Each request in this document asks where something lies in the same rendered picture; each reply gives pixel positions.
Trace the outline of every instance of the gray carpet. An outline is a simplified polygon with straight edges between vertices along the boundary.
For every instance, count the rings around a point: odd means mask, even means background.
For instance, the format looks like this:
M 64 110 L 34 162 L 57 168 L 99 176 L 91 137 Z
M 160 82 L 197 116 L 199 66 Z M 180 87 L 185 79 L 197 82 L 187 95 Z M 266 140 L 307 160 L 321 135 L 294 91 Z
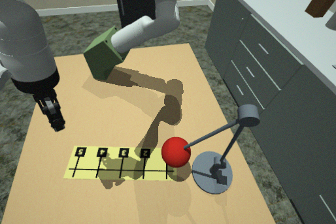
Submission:
M 205 49 L 211 9 L 196 6 L 180 7 L 179 11 L 178 29 L 138 47 L 189 43 L 226 120 L 235 120 L 237 105 Z M 112 26 L 121 29 L 118 12 L 45 16 L 41 19 L 55 57 L 82 54 L 93 39 Z M 32 95 L 18 91 L 11 80 L 0 91 L 0 221 L 34 107 Z M 233 133 L 237 128 L 238 125 L 232 128 Z M 237 142 L 276 223 L 301 223 L 250 129 L 244 128 Z

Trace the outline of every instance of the green box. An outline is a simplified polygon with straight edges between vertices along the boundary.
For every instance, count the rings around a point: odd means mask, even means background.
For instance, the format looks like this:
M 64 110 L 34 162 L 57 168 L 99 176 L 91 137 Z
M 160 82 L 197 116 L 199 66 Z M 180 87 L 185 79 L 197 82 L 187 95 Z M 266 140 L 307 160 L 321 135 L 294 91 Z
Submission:
M 87 47 L 84 57 L 96 80 L 106 80 L 113 68 L 122 63 L 129 51 L 120 54 L 113 48 L 111 37 L 117 32 L 115 26 L 104 32 Z

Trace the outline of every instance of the red sphere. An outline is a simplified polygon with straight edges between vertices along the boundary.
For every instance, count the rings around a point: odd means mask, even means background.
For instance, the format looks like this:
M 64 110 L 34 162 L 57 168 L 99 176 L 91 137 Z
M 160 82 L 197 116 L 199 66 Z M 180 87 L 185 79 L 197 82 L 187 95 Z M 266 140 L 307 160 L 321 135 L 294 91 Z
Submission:
M 192 154 L 190 147 L 188 149 L 184 149 L 185 145 L 188 143 L 180 137 L 172 137 L 165 141 L 162 146 L 161 154 L 163 160 L 170 167 L 182 167 L 188 161 Z

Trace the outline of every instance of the table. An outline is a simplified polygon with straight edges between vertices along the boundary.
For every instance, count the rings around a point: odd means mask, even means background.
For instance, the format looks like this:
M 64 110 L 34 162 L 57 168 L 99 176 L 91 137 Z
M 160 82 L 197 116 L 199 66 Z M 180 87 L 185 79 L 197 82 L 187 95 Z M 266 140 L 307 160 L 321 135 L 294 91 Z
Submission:
M 74 146 L 160 148 L 172 136 L 191 142 L 227 123 L 189 44 L 132 49 L 106 82 L 93 79 L 82 54 L 56 64 L 65 129 L 54 132 L 36 105 L 3 224 L 275 223 L 237 143 L 225 193 L 208 194 L 193 180 L 193 160 L 223 153 L 230 130 L 192 147 L 179 182 L 63 178 Z

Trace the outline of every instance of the white baseboard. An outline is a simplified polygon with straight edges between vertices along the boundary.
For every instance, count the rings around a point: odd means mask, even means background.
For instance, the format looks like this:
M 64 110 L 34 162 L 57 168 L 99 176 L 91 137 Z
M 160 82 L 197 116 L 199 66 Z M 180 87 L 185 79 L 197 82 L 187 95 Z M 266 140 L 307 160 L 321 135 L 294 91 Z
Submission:
M 214 11 L 214 4 L 211 0 L 181 0 L 177 1 L 179 7 L 207 5 L 212 11 Z M 95 5 L 85 7 L 70 7 L 70 8 L 47 8 L 44 10 L 36 10 L 39 16 L 57 16 L 67 14 L 79 14 L 90 12 L 104 12 L 104 11 L 116 11 L 118 5 Z

